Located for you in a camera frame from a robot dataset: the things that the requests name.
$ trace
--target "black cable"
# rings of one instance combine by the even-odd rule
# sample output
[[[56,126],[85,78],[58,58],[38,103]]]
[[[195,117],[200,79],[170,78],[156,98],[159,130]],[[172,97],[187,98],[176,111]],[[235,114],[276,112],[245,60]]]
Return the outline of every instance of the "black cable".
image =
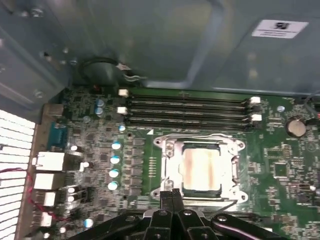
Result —
[[[219,210],[215,211],[212,215],[210,215],[210,219],[213,218],[215,215],[217,214],[221,214],[223,213],[225,210],[227,210],[228,208],[232,207],[233,205],[237,204],[238,200],[234,200],[232,203],[230,203],[227,206],[224,206],[222,208],[220,208]]]
[[[308,105],[308,102],[310,101],[310,99],[311,99],[312,97],[314,97],[314,96],[317,95],[317,94],[320,94],[320,90],[315,91],[314,93],[311,93],[309,96],[306,97],[306,99],[305,99],[304,102],[303,102],[303,105],[305,106],[305,108],[306,108],[309,112],[311,112],[311,113],[313,113],[314,115],[316,115],[316,116],[317,116],[316,118],[318,118],[318,112],[317,112],[316,110],[314,110],[311,106],[309,106],[309,105]]]
[[[94,58],[91,58],[89,60],[84,60],[83,62],[80,63],[78,67],[78,73],[80,74],[81,78],[85,80],[88,84],[92,84],[92,81],[90,78],[86,75],[85,69],[92,65],[92,64],[97,64],[97,63],[106,63],[106,64],[112,64],[117,66],[119,63],[118,61],[108,58],[108,57],[103,57],[103,56],[97,56]]]

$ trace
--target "ram slot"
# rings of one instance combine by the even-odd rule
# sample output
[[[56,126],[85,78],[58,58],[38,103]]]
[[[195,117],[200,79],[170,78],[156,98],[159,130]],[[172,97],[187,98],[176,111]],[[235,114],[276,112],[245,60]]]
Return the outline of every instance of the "ram slot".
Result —
[[[129,118],[148,118],[150,114],[146,114],[144,112],[135,112],[132,113]],[[160,113],[160,112],[153,112],[152,113],[153,119],[168,119],[168,120],[181,120],[181,121],[205,121],[205,122],[215,122],[215,121],[223,121],[225,123],[234,123],[244,122],[244,119],[248,119],[248,117],[245,118],[239,118],[237,116],[208,116],[208,115],[191,115],[191,114],[175,114],[175,113]]]
[[[135,101],[157,101],[157,102],[181,102],[181,103],[201,103],[201,104],[219,104],[230,105],[238,104],[244,105],[246,100],[230,100],[230,99],[211,99],[200,97],[180,97],[180,96],[154,96],[154,95],[133,95],[131,97]]]
[[[127,126],[135,127],[151,127],[151,128],[167,128],[167,129],[193,129],[193,130],[228,130],[228,131],[249,131],[251,126],[249,124],[239,125],[224,125],[222,123],[217,124],[198,124],[188,122],[161,122],[161,121],[145,121],[126,119]]]
[[[232,114],[232,115],[244,115],[244,109],[232,108],[229,106],[228,108],[219,108],[216,106],[180,106],[180,105],[152,105],[152,104],[144,104],[144,105],[131,105],[128,106],[132,111],[146,111],[146,110],[154,110],[154,111],[167,111],[167,112],[194,112],[194,113],[203,113],[206,114]]]

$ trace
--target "chip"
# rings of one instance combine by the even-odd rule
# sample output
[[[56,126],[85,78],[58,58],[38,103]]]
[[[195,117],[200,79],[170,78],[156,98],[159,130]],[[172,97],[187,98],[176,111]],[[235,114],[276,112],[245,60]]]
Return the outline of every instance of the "chip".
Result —
[[[218,191],[221,188],[219,157],[218,149],[185,149],[180,168],[183,187],[187,190]]]
[[[88,135],[86,136],[86,140],[87,140],[87,141],[93,141],[94,139],[95,139],[95,135],[92,134],[92,133],[90,133],[90,134],[88,134]]]
[[[98,222],[102,222],[105,220],[105,215],[104,214],[98,214],[98,216],[96,216],[96,220]]]
[[[274,177],[275,178],[287,178],[287,164],[285,163],[275,163],[274,164]]]
[[[91,177],[86,176],[86,177],[84,178],[84,182],[85,182],[86,184],[91,183]]]
[[[101,161],[107,161],[107,158],[108,158],[108,156],[107,156],[107,154],[105,154],[105,153],[103,153],[103,154],[100,155],[100,160],[101,160]]]
[[[108,205],[108,199],[100,199],[100,205],[106,207]]]

